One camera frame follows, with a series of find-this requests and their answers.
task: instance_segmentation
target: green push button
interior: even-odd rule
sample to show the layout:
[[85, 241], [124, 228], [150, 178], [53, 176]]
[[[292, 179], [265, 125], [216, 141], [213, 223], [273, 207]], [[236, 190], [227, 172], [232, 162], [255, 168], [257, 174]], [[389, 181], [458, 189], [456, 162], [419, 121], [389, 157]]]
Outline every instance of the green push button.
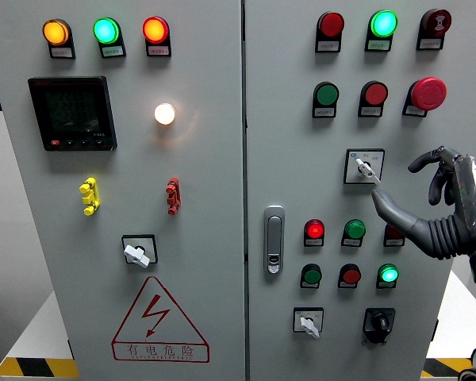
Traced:
[[316, 92], [317, 101], [323, 106], [330, 106], [339, 98], [339, 91], [332, 83], [323, 83]]
[[345, 232], [353, 240], [359, 240], [365, 235], [365, 224], [360, 220], [352, 220], [346, 224]]
[[308, 270], [303, 278], [308, 284], [315, 284], [321, 281], [323, 275], [318, 270]]
[[398, 278], [398, 270], [394, 264], [384, 264], [379, 268], [379, 277], [383, 282], [394, 282]]

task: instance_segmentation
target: white wall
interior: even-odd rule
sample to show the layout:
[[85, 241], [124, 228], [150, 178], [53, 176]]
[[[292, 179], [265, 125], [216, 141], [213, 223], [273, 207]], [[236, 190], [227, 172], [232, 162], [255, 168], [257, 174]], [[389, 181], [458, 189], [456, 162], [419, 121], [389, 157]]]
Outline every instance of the white wall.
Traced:
[[48, 268], [0, 112], [0, 361], [51, 291]]

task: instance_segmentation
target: robotic arm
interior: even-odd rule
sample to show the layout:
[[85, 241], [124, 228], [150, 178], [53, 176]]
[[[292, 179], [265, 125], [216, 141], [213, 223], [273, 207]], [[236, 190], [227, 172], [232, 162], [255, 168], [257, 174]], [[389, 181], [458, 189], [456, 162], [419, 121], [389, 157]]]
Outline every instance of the robotic arm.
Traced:
[[[372, 192], [375, 209], [428, 256], [443, 260], [467, 254], [476, 283], [476, 157], [439, 147], [418, 157], [408, 169], [416, 173], [431, 163], [439, 163], [439, 168], [430, 184], [428, 201], [438, 204], [444, 188], [446, 204], [455, 204], [453, 214], [426, 221], [397, 206], [381, 190]], [[476, 381], [476, 350], [472, 361], [474, 368], [461, 372], [459, 381]]]

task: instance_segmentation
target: glowing green light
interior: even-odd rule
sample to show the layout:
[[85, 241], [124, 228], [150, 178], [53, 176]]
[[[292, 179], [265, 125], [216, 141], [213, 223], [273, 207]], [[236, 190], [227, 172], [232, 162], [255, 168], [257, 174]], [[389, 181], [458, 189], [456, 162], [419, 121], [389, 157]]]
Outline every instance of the glowing green light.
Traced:
[[380, 10], [372, 17], [370, 28], [377, 37], [389, 37], [397, 28], [397, 15], [391, 10]]
[[398, 278], [398, 270], [392, 264], [385, 264], [379, 268], [379, 276], [383, 282], [394, 282]]
[[120, 30], [112, 18], [99, 18], [94, 24], [94, 35], [102, 44], [112, 44], [118, 39]]

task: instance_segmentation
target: gray metal panel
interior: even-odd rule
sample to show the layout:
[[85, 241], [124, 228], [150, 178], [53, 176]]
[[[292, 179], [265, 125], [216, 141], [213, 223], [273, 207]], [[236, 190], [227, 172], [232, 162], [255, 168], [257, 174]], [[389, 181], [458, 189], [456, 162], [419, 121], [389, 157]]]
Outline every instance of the gray metal panel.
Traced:
[[[148, 58], [141, 26], [164, 17], [173, 56]], [[41, 28], [72, 28], [76, 60], [52, 60]], [[103, 60], [92, 27], [113, 17], [127, 57]], [[0, 0], [0, 98], [75, 359], [84, 380], [244, 379], [244, 227], [240, 1]], [[27, 79], [104, 75], [115, 152], [45, 152]], [[169, 128], [153, 109], [171, 103]], [[83, 215], [93, 176], [102, 205]], [[182, 208], [165, 188], [180, 180]], [[121, 236], [154, 233], [159, 262], [125, 264]], [[210, 346], [208, 364], [115, 361], [111, 341], [154, 275]], [[163, 321], [175, 337], [179, 327]], [[137, 336], [145, 332], [137, 329]]]
[[[440, 52], [417, 52], [418, 26], [435, 7], [451, 12], [453, 25]], [[371, 15], [397, 12], [391, 52], [363, 51]], [[327, 11], [345, 19], [342, 52], [314, 54], [316, 23]], [[384, 148], [382, 184], [397, 202], [425, 218], [449, 214], [430, 207], [428, 184], [436, 168], [412, 175], [408, 164], [441, 144], [476, 155], [476, 2], [247, 0], [248, 220], [251, 380], [417, 380], [436, 323], [451, 261], [428, 258], [413, 244], [383, 248], [384, 222], [370, 197], [373, 185], [344, 185], [347, 148]], [[425, 119], [402, 117], [411, 84], [438, 76], [446, 102]], [[359, 94], [371, 80], [389, 88], [383, 117], [357, 118]], [[311, 118], [314, 87], [335, 83], [340, 98], [335, 119]], [[273, 281], [262, 269], [263, 211], [286, 211], [282, 274]], [[324, 247], [304, 248], [303, 227], [325, 223]], [[342, 248], [352, 218], [367, 227], [361, 248]], [[319, 290], [302, 290], [303, 266], [321, 266]], [[340, 268], [357, 264], [356, 290], [337, 289]], [[394, 263], [394, 290], [376, 290], [382, 264]], [[293, 308], [324, 307], [321, 339], [293, 333]], [[367, 307], [397, 311], [387, 344], [362, 344]]]

